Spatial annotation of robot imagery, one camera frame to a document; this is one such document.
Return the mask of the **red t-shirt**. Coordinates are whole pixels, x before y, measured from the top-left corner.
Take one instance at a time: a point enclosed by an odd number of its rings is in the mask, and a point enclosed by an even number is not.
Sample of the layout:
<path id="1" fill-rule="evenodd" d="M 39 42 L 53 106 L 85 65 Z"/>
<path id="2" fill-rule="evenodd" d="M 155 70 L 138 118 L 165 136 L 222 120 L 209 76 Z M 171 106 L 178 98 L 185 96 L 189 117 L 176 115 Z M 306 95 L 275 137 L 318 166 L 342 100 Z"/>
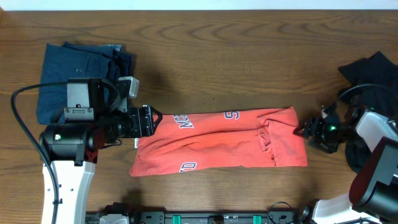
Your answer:
<path id="1" fill-rule="evenodd" d="M 293 107 L 163 116 L 137 142 L 133 177 L 217 167 L 306 167 Z"/>

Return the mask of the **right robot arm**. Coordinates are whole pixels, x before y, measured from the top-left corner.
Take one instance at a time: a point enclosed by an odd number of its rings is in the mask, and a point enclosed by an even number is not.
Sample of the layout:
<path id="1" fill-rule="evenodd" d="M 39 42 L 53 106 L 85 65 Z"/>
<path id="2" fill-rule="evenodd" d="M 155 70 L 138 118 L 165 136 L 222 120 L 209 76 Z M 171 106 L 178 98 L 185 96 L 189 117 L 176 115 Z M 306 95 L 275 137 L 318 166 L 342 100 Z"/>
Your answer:
<path id="1" fill-rule="evenodd" d="M 307 205 L 298 223 L 397 223 L 397 128 L 393 120 L 368 108 L 351 109 L 333 123 L 325 110 L 294 130 L 333 152 L 341 143 L 363 140 L 370 157 L 347 194 Z"/>

